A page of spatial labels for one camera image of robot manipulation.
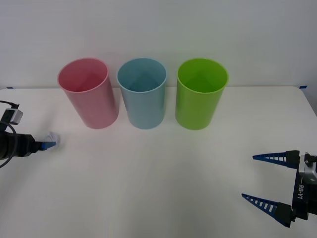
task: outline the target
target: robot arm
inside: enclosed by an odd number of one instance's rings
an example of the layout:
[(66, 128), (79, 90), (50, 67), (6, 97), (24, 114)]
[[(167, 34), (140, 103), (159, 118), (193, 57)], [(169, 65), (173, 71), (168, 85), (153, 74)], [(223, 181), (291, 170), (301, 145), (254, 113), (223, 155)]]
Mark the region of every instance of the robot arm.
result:
[(279, 223), (290, 227), (295, 218), (308, 220), (308, 214), (317, 215), (317, 157), (298, 150), (253, 156), (254, 160), (278, 164), (297, 170), (292, 206), (242, 194), (242, 197)]

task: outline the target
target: green cup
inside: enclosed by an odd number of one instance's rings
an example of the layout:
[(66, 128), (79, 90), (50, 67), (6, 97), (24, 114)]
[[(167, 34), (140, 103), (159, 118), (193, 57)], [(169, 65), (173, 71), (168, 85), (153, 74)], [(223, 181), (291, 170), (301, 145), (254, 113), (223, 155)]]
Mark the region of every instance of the green cup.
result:
[(184, 62), (177, 74), (176, 120), (187, 129), (203, 129), (228, 83), (228, 73), (211, 59), (197, 58)]

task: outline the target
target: black cable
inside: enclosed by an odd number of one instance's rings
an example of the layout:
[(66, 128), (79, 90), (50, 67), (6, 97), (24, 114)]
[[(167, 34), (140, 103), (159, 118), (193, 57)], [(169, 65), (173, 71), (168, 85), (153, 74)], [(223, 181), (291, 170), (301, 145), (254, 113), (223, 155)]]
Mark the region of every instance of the black cable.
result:
[(17, 105), (17, 104), (15, 104), (15, 103), (7, 102), (7, 101), (1, 101), (1, 100), (0, 100), (0, 103), (9, 104), (9, 105), (10, 105), (10, 106), (12, 106), (12, 107), (16, 107), (16, 106), (18, 106), (18, 105)]
[(9, 156), (9, 158), (2, 164), (0, 165), (0, 169), (5, 166), (7, 163), (9, 163), (9, 161), (12, 159), (13, 155), (15, 154), (16, 152), (16, 149), (18, 148), (18, 135), (16, 134), (16, 131), (15, 129), (13, 128), (13, 126), (11, 126), (9, 123), (6, 123), (4, 121), (0, 121), (0, 124), (5, 124), (7, 125), (8, 127), (10, 127), (10, 129), (12, 130), (12, 133), (13, 133), (13, 136), (14, 136), (14, 146), (13, 146), (13, 150), (12, 150), (12, 153), (11, 155)]

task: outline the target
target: pink cup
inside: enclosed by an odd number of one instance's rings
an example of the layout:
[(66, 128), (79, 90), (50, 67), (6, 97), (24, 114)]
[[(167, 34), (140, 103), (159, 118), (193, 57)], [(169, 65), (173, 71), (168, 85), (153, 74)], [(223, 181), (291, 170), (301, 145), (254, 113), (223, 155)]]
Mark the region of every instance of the pink cup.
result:
[(104, 128), (117, 119), (108, 69), (101, 60), (77, 59), (59, 72), (57, 81), (87, 127)]

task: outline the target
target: white wall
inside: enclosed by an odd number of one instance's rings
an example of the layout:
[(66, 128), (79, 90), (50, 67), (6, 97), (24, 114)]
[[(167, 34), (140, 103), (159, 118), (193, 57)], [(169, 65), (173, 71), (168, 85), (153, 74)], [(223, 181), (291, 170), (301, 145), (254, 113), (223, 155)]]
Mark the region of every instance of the white wall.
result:
[(114, 73), (153, 57), (176, 84), (186, 59), (209, 57), (229, 85), (306, 85), (317, 73), (316, 0), (2, 0), (0, 86), (55, 87), (71, 60)]

